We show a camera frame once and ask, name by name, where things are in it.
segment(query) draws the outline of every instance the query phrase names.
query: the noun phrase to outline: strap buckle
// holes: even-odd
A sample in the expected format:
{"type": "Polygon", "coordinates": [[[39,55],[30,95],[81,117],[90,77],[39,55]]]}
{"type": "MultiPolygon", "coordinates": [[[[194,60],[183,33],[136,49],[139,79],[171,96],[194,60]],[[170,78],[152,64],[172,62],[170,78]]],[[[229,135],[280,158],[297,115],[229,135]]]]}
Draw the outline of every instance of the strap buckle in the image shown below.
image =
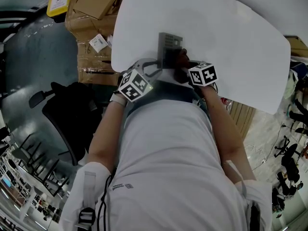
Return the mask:
{"type": "Polygon", "coordinates": [[[94,222],[95,222],[95,210],[88,207],[88,208],[83,209],[79,213],[78,224],[76,224],[75,226],[78,228],[90,231],[91,226],[94,224],[94,222]]]}

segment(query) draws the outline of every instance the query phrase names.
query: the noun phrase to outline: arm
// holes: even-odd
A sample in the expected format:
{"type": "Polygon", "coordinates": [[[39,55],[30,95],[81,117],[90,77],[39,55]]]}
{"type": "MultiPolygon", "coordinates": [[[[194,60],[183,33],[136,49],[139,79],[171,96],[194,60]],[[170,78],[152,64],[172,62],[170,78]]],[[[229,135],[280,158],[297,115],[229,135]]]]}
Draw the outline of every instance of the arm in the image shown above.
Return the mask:
{"type": "Polygon", "coordinates": [[[212,87],[202,87],[201,91],[211,117],[214,137],[226,176],[234,184],[241,180],[226,163],[227,160],[231,160],[244,180],[256,180],[247,159],[242,137],[220,98],[212,87]]]}
{"type": "Polygon", "coordinates": [[[101,163],[110,172],[114,169],[124,109],[117,102],[108,105],[89,149],[88,162],[101,163]]]}

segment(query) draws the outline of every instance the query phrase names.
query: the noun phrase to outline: white t-shirt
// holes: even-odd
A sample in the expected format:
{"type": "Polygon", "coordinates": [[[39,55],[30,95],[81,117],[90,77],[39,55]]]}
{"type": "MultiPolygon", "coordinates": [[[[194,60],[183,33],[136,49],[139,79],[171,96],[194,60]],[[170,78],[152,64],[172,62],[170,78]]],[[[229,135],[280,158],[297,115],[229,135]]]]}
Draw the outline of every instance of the white t-shirt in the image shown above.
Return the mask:
{"type": "MultiPolygon", "coordinates": [[[[271,226],[271,184],[233,184],[225,175],[205,113],[195,104],[161,100],[133,112],[120,161],[105,198],[107,230],[248,230],[250,201],[258,203],[261,230],[271,226]]],[[[96,173],[96,215],[110,172],[89,163],[77,173],[60,220],[73,230],[83,202],[84,172],[96,173]]],[[[100,216],[103,231],[103,211],[100,216]]]]}

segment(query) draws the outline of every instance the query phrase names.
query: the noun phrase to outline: white tabletop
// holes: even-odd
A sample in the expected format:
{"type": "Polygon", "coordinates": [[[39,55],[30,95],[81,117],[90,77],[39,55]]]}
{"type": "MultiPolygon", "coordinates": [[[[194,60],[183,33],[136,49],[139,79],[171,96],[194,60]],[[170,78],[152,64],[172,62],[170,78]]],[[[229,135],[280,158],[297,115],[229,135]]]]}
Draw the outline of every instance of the white tabletop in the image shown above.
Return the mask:
{"type": "Polygon", "coordinates": [[[213,63],[219,95],[274,114],[286,86],[290,45],[283,35],[236,0],[123,0],[112,67],[127,70],[157,58],[158,34],[184,38],[191,60],[213,63]]]}

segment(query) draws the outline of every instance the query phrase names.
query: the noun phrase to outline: shirt logo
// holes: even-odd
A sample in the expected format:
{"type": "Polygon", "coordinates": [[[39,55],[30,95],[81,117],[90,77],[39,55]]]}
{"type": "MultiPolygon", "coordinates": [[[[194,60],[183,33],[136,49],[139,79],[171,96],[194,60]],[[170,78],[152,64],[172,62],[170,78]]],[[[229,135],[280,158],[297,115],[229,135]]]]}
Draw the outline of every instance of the shirt logo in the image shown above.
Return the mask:
{"type": "MultiPolygon", "coordinates": [[[[126,188],[128,188],[128,189],[134,188],[134,187],[132,186],[132,184],[125,184],[125,186],[126,186],[126,188]]],[[[123,184],[114,185],[114,186],[112,187],[112,190],[114,191],[115,189],[120,188],[120,187],[124,187],[124,185],[123,185],[123,184]]]]}

